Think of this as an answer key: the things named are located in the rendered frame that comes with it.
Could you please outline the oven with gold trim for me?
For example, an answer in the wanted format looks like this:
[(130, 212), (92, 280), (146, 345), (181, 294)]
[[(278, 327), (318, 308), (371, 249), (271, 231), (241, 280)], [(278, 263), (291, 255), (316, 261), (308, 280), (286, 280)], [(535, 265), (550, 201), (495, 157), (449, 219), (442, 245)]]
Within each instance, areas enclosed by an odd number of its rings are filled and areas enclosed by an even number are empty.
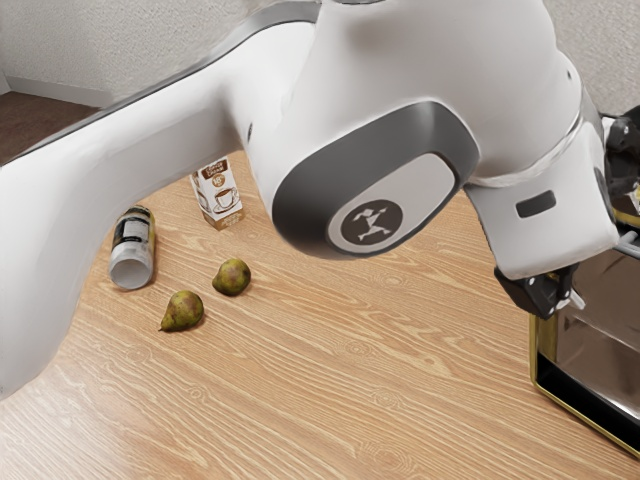
[(582, 262), (570, 303), (530, 319), (530, 376), (546, 396), (640, 460), (640, 105), (604, 116), (635, 188), (613, 199), (619, 244)]

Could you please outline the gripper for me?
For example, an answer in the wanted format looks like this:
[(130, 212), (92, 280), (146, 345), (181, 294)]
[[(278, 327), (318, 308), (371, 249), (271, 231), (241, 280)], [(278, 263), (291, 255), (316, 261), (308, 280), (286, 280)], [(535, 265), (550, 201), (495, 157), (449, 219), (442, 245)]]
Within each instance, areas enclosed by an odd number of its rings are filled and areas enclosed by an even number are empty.
[(558, 280), (545, 274), (512, 280), (498, 267), (494, 268), (494, 276), (518, 308), (536, 317), (549, 319), (557, 307), (586, 306), (585, 300), (573, 288), (573, 276), (578, 267), (578, 264), (572, 264), (559, 269)]

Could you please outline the brown and white coffee carton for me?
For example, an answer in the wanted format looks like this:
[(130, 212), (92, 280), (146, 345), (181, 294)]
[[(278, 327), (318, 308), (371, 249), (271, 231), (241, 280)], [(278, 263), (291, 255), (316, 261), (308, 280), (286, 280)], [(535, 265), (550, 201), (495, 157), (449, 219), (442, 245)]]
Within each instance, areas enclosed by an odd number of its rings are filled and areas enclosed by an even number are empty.
[(193, 172), (190, 181), (204, 220), (217, 231), (244, 216), (239, 190), (227, 156)]

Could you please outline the green brown pear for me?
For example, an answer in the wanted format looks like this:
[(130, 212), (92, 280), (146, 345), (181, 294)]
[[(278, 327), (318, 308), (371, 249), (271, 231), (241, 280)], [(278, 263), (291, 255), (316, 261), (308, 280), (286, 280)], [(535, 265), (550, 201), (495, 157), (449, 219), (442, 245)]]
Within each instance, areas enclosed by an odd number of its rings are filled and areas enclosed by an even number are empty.
[(214, 278), (212, 287), (227, 296), (241, 294), (250, 284), (251, 270), (241, 259), (230, 258), (224, 261)]
[(204, 317), (201, 298), (190, 290), (175, 292), (169, 299), (160, 323), (160, 331), (184, 331), (195, 327)]

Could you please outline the silver can with dark label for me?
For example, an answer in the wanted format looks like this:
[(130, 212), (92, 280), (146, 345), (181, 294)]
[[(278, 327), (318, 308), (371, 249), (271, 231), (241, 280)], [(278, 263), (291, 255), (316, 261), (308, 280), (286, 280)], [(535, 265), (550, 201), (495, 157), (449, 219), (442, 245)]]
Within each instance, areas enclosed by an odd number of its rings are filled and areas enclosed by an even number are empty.
[(155, 218), (142, 205), (130, 207), (116, 222), (109, 261), (112, 282), (125, 290), (146, 286), (154, 274)]

